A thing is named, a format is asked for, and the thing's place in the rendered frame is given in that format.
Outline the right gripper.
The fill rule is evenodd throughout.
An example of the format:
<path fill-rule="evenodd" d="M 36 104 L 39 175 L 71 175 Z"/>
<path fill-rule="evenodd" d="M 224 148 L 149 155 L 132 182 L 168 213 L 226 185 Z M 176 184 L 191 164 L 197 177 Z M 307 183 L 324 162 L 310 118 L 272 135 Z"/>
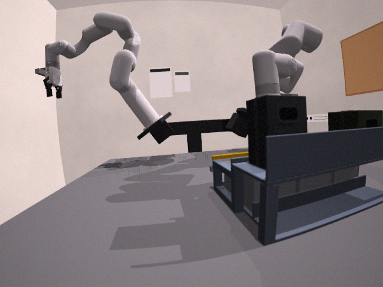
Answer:
<path fill-rule="evenodd" d="M 62 76 L 60 72 L 60 67 L 58 66 L 48 66 L 45 68 L 45 79 L 43 80 L 45 89 L 47 92 L 47 97 L 52 97 L 52 88 L 56 88 L 56 98 L 62 98 Z"/>

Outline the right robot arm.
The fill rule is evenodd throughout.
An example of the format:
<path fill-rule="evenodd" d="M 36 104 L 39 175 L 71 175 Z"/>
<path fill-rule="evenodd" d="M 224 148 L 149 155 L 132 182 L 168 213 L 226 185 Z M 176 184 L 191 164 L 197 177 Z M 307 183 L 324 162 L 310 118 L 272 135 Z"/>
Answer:
<path fill-rule="evenodd" d="M 60 67 L 60 57 L 63 55 L 73 59 L 84 53 L 89 45 L 116 30 L 120 38 L 125 41 L 123 49 L 114 57 L 110 73 L 110 85 L 117 90 L 129 108 L 137 116 L 146 130 L 163 116 L 159 116 L 149 104 L 144 95 L 132 81 L 130 73 L 136 67 L 141 39 L 134 31 L 130 20 L 122 15 L 99 12 L 93 18 L 94 24 L 82 30 L 81 40 L 71 45 L 64 40 L 45 45 L 45 68 L 48 66 Z M 35 69 L 35 73 L 45 76 L 45 68 Z"/>

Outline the yellow bar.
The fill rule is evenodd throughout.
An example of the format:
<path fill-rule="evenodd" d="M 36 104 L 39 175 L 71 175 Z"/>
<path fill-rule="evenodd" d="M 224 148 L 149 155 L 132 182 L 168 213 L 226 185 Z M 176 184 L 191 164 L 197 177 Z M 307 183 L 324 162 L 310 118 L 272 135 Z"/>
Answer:
<path fill-rule="evenodd" d="M 212 155 L 213 160 L 223 159 L 223 158 L 233 158 L 233 157 L 243 157 L 248 156 L 248 152 L 240 152 L 234 154 L 223 154 L 223 155 Z"/>

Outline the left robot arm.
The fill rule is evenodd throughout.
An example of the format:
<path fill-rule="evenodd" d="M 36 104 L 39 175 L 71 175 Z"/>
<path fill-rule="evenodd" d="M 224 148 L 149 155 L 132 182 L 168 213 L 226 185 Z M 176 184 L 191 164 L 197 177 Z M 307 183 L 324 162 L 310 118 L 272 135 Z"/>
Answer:
<path fill-rule="evenodd" d="M 295 60 L 303 50 L 311 53 L 318 48 L 323 38 L 321 29 L 306 22 L 295 20 L 285 25 L 282 38 L 268 50 L 253 54 L 253 72 L 256 95 L 263 93 L 289 94 L 298 82 L 304 65 Z M 280 85 L 280 86 L 279 86 Z"/>

